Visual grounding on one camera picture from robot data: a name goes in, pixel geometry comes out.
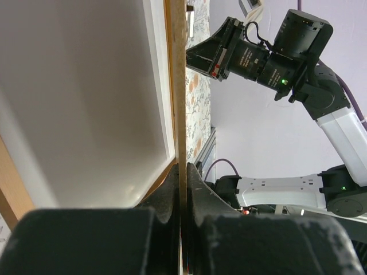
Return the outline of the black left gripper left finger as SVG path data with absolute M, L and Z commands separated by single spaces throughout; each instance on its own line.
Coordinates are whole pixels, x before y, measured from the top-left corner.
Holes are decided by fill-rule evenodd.
M 17 224 L 2 274 L 178 274 L 178 167 L 133 208 L 38 209 Z

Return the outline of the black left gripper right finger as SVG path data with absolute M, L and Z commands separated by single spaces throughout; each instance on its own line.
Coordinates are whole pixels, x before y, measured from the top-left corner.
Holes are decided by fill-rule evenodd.
M 332 217 L 244 215 L 187 165 L 191 274 L 363 274 L 345 229 Z

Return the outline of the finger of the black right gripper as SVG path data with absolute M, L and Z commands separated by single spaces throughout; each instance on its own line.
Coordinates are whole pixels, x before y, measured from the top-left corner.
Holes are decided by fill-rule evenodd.
M 228 17 L 208 39 L 186 50 L 186 67 L 201 74 L 212 74 L 221 52 L 228 46 L 232 18 Z

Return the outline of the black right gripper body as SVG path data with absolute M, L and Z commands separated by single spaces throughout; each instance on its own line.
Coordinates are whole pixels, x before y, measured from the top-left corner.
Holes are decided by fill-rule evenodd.
M 211 78 L 222 81 L 233 73 L 277 93 L 289 93 L 305 60 L 306 45 L 301 38 L 291 41 L 287 29 L 284 23 L 271 44 L 259 36 L 257 22 L 244 24 L 227 17 L 211 36 L 216 46 L 210 65 Z

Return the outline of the brown cardboard backing board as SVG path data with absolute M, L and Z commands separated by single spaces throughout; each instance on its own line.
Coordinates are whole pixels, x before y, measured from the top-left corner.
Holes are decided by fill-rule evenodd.
M 188 212 L 186 174 L 186 1 L 171 1 L 175 133 L 179 172 L 183 273 L 188 274 Z

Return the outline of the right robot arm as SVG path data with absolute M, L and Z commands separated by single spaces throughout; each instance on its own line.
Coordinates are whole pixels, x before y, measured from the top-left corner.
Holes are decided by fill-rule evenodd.
M 346 85 L 319 57 L 333 27 L 290 9 L 273 43 L 248 38 L 249 24 L 229 17 L 211 37 L 186 51 L 186 66 L 222 81 L 230 73 L 275 91 L 275 100 L 300 102 L 342 160 L 340 166 L 293 178 L 247 178 L 235 173 L 211 184 L 230 207 L 244 214 L 258 205 L 323 209 L 343 218 L 366 213 L 366 125 Z

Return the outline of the floral patterned table mat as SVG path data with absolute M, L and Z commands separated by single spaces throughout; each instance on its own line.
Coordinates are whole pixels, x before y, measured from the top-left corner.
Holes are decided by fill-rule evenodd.
M 194 7 L 193 36 L 189 37 L 186 48 L 209 38 L 209 1 L 189 1 Z M 210 79 L 191 69 L 186 69 L 186 161 L 194 163 L 209 139 L 210 121 Z

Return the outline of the aluminium rail frame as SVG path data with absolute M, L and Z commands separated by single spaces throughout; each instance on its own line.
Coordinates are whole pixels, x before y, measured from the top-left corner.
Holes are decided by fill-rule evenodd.
M 208 174 L 210 165 L 215 161 L 216 157 L 216 128 L 211 127 L 208 140 L 198 154 L 194 165 L 196 166 L 202 179 Z

